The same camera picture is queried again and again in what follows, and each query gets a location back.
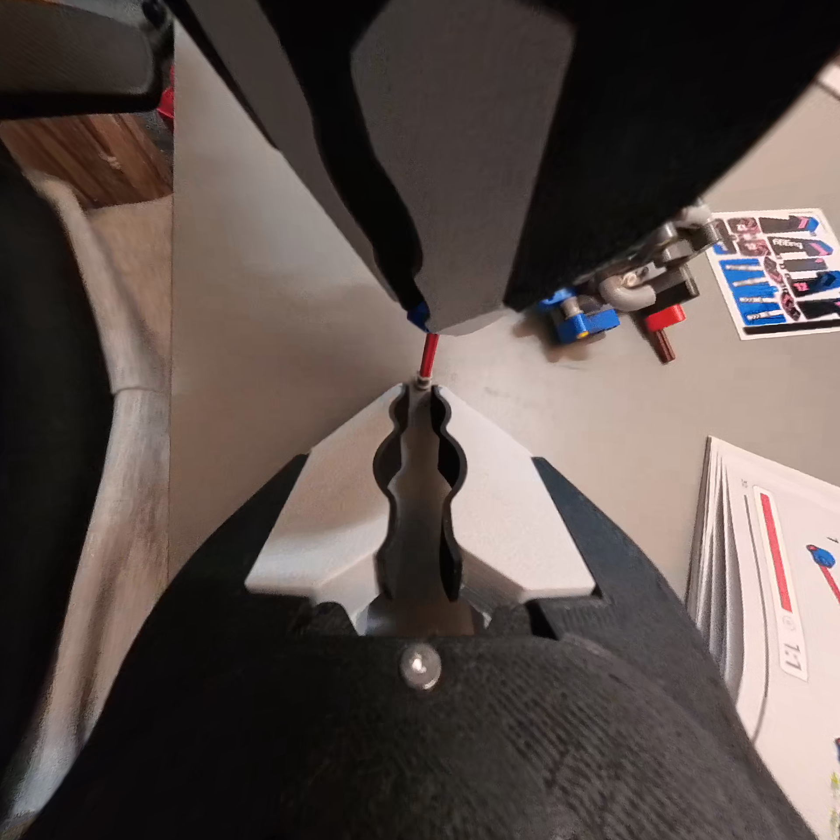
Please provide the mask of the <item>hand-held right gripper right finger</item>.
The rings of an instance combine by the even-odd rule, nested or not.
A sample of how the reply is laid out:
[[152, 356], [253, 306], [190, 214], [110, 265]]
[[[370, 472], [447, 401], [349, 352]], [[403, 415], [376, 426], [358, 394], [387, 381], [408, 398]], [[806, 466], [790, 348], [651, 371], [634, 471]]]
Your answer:
[[430, 393], [437, 470], [448, 486], [444, 592], [489, 624], [499, 608], [588, 597], [595, 579], [530, 451], [444, 386]]

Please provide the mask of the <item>grey and blue lego assembly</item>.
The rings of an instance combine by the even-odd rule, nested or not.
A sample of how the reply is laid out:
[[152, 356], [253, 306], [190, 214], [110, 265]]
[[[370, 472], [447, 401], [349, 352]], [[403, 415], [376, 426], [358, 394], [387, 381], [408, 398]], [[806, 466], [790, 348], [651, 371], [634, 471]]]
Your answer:
[[704, 199], [683, 207], [652, 234], [601, 267], [540, 300], [534, 309], [551, 322], [556, 343], [568, 345], [617, 328], [629, 316], [662, 364], [676, 359], [667, 330], [686, 320], [700, 290], [690, 262], [720, 242]]

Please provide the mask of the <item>lego sticker sheet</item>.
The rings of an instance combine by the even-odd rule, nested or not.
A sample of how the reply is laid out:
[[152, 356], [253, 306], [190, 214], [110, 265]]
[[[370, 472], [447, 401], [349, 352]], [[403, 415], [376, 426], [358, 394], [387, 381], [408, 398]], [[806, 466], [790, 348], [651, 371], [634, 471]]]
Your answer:
[[707, 251], [741, 340], [839, 331], [839, 243], [820, 208], [719, 212]]

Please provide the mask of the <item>lego instruction booklet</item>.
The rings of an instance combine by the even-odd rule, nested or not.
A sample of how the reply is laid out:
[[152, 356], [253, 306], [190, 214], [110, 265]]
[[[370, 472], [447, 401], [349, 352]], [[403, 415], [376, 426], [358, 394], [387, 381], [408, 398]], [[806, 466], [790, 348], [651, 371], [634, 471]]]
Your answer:
[[839, 838], [839, 489], [709, 437], [686, 606], [748, 739]]

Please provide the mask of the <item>black office chair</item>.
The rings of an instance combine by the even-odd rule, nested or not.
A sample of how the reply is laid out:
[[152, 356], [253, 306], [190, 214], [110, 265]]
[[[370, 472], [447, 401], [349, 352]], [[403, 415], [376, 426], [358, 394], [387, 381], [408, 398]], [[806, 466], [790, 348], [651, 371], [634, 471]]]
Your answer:
[[165, 580], [168, 328], [70, 184], [2, 144], [2, 810], [88, 740]]

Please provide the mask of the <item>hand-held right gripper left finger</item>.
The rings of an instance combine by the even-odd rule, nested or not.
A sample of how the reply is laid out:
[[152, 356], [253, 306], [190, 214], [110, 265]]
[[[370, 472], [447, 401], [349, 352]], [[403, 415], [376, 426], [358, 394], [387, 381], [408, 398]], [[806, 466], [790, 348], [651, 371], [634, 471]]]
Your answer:
[[390, 485], [409, 407], [407, 385], [395, 385], [314, 446], [245, 579], [249, 593], [337, 604], [366, 632], [371, 604], [389, 594]]

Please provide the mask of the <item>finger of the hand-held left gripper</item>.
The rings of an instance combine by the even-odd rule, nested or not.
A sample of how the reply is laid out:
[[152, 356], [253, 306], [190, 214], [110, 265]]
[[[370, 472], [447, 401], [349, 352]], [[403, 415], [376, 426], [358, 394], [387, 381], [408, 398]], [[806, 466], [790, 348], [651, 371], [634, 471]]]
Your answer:
[[376, 158], [422, 251], [431, 332], [498, 319], [574, 47], [537, 2], [389, 2], [352, 53]]
[[421, 242], [375, 154], [351, 72], [386, 2], [166, 6], [387, 293], [422, 312]]

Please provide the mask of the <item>brown wooden panel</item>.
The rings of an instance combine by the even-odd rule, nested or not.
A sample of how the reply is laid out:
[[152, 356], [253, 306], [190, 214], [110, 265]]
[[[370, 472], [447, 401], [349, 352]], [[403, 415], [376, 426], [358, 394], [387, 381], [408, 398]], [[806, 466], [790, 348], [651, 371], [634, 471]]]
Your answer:
[[133, 114], [3, 121], [1, 137], [24, 169], [66, 182], [89, 207], [144, 203], [173, 192], [171, 163]]

